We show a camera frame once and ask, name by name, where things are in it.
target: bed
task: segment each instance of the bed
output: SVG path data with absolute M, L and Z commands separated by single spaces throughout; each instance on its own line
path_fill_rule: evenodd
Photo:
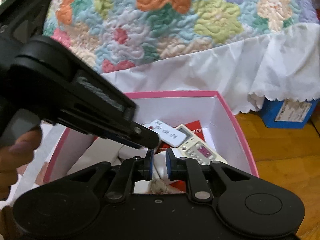
M 319 10 L 319 0 L 52 0 L 44 35 L 123 92 L 218 90 L 236 114 L 265 97 L 320 97 Z

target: human hand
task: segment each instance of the human hand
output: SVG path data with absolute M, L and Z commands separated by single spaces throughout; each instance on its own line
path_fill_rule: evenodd
M 16 169 L 33 160 L 33 151 L 39 147 L 41 138 L 38 126 L 21 135 L 13 146 L 0 149 L 0 200 L 8 197 L 9 186 L 17 182 Z

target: white label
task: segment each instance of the white label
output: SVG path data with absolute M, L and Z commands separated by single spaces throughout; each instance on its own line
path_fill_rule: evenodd
M 176 130 L 160 120 L 154 120 L 143 126 L 159 134 L 160 139 L 172 147 L 180 146 L 186 138 L 186 135 L 183 132 Z
M 275 121 L 303 122 L 311 106 L 312 104 L 308 102 L 293 102 L 286 99 Z

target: blue box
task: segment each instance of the blue box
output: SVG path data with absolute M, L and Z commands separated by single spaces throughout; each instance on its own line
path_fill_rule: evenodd
M 259 111 L 266 127 L 301 129 L 309 120 L 319 99 L 305 102 L 264 100 Z

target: fingernail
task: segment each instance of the fingernail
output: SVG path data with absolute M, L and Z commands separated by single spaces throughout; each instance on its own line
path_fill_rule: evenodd
M 16 154 L 24 154 L 32 151 L 32 145 L 27 141 L 22 141 L 12 145 L 9 149 L 9 153 L 16 153 Z

